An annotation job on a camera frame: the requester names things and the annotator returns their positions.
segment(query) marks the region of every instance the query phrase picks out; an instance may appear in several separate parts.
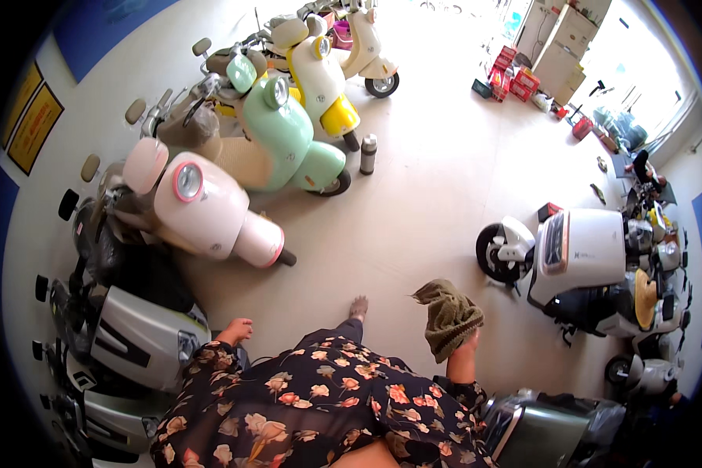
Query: straw hat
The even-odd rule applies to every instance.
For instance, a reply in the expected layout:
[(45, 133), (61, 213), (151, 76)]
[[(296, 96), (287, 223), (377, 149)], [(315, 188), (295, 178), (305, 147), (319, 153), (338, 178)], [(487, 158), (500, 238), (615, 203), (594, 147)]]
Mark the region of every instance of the straw hat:
[(637, 322), (643, 329), (650, 328), (655, 317), (655, 303), (658, 302), (658, 293), (655, 281), (650, 281), (650, 276), (642, 269), (637, 269), (634, 276), (634, 312)]

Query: towel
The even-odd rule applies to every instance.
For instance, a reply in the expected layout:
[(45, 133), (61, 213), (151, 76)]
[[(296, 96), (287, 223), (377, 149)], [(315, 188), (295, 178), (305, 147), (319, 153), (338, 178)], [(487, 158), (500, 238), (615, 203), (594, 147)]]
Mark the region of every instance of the towel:
[(483, 311), (446, 279), (430, 281), (412, 297), (419, 304), (429, 305), (424, 338), (437, 364), (449, 358), (477, 326), (484, 325)]

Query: sticker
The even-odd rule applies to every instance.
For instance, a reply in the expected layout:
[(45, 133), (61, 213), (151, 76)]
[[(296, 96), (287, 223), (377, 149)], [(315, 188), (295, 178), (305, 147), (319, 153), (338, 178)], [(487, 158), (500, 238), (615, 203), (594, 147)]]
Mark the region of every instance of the sticker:
[(39, 71), (37, 62), (33, 62), (28, 70), (28, 73), (26, 74), (26, 78), (24, 78), (24, 81), (21, 84), (19, 93), (16, 96), (16, 101), (13, 103), (13, 107), (10, 109), (8, 122), (5, 124), (5, 133), (3, 133), (3, 149), (7, 147), (10, 136), (12, 135), (13, 130), (16, 128), (16, 124), (19, 123), (19, 117), (21, 117), (21, 114), (26, 109), (29, 100), (32, 96), (34, 96), (34, 93), (37, 91), (39, 85), (41, 85), (43, 81), (44, 77), (42, 76), (42, 72)]
[(8, 156), (29, 175), (49, 132), (65, 110), (45, 83), (28, 106), (8, 148)]

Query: pink bucket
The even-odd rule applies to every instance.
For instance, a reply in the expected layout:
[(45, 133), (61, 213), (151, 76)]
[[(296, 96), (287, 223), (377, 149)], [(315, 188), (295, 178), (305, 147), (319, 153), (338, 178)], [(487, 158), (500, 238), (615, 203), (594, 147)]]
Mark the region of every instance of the pink bucket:
[(336, 49), (351, 50), (353, 39), (349, 22), (344, 20), (333, 23), (333, 47)]

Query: thermos bottle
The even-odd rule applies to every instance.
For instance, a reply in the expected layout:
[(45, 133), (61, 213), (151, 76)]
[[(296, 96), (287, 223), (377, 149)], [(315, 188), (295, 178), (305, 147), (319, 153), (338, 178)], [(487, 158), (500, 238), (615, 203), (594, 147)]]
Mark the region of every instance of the thermos bottle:
[(377, 155), (377, 135), (370, 133), (362, 140), (362, 162), (358, 170), (364, 175), (374, 172), (374, 158)]

